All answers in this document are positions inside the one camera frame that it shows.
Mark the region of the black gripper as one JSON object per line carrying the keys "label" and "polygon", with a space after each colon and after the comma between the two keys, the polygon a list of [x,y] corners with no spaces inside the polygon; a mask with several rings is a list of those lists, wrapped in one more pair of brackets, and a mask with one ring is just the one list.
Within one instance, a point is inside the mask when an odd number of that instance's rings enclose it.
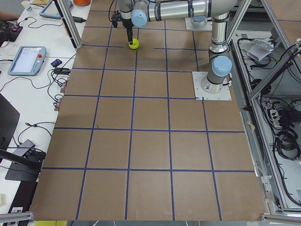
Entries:
{"label": "black gripper", "polygon": [[133,45],[133,23],[131,18],[130,19],[122,19],[122,24],[123,26],[127,29],[127,39],[128,39],[128,44]]}

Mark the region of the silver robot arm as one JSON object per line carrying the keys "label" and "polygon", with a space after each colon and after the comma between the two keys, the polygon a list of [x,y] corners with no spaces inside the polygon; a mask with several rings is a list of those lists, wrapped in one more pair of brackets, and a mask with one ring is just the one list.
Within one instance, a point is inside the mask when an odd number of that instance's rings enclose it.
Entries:
{"label": "silver robot arm", "polygon": [[132,28],[144,27],[148,22],[170,19],[200,17],[212,19],[212,38],[209,46],[209,62],[227,56],[229,49],[227,32],[229,12],[236,5],[235,0],[119,0],[119,9],[109,17],[114,27],[121,21],[127,30],[127,39],[133,44]]}
{"label": "silver robot arm", "polygon": [[212,20],[210,17],[208,18],[205,16],[195,16],[192,17],[190,21],[194,26],[201,27],[210,24]]}

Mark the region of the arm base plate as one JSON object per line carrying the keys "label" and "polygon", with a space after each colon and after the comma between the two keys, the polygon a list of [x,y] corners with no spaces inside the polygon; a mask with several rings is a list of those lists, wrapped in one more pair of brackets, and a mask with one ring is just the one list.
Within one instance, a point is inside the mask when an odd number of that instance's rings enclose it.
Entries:
{"label": "arm base plate", "polygon": [[212,84],[207,79],[208,72],[192,72],[196,100],[231,101],[231,83],[225,78],[222,84]]}
{"label": "arm base plate", "polygon": [[211,18],[204,18],[201,21],[195,21],[193,18],[185,18],[185,26],[187,31],[211,32],[212,20]]}

